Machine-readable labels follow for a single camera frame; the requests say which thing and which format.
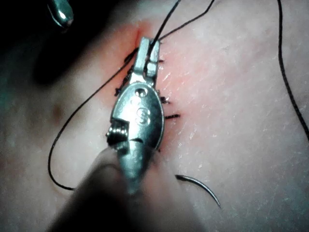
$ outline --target silver forceps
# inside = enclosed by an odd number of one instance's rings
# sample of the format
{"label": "silver forceps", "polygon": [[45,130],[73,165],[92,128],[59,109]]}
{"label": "silver forceps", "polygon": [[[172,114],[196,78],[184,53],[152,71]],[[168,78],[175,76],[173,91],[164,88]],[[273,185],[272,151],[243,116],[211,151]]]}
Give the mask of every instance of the silver forceps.
{"label": "silver forceps", "polygon": [[58,26],[64,29],[71,26],[74,14],[67,0],[47,0],[47,8]]}
{"label": "silver forceps", "polygon": [[155,89],[160,44],[151,49],[152,39],[142,37],[132,73],[114,105],[107,143],[117,150],[120,166],[127,179],[128,192],[139,189],[154,150],[164,133],[164,113]]}

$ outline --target dark background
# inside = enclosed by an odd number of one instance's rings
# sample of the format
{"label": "dark background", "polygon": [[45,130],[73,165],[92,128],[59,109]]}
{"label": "dark background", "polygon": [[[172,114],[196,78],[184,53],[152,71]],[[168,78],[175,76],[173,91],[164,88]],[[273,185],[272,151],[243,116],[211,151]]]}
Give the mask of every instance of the dark background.
{"label": "dark background", "polygon": [[5,1],[2,5],[0,53],[3,55],[29,36],[42,40],[43,48],[33,70],[33,81],[50,85],[74,62],[87,43],[106,25],[106,19],[120,0],[69,1],[74,22],[65,33],[47,9],[47,1]]}

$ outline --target skin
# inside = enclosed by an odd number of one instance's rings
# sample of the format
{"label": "skin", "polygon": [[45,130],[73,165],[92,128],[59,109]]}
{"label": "skin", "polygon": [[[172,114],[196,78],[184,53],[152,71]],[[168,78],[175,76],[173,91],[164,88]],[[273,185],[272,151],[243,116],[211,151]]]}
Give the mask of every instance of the skin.
{"label": "skin", "polygon": [[[120,3],[107,27],[48,88],[31,80],[44,40],[25,41],[2,55],[0,225],[41,231],[70,196],[47,174],[47,156],[73,110],[154,37],[174,1]],[[208,2],[183,1],[168,32],[204,11]],[[283,60],[296,102],[309,122],[309,5],[282,1]],[[124,9],[130,13],[123,14]],[[291,106],[278,63],[276,1],[216,1],[197,22],[163,40],[157,88],[170,97],[161,153],[176,174],[206,183],[222,209],[201,189],[181,183],[197,218],[210,231],[304,231],[308,228],[308,140]],[[28,44],[37,49],[29,50]],[[54,150],[52,169],[75,187],[97,154],[125,71],[75,116]]]}

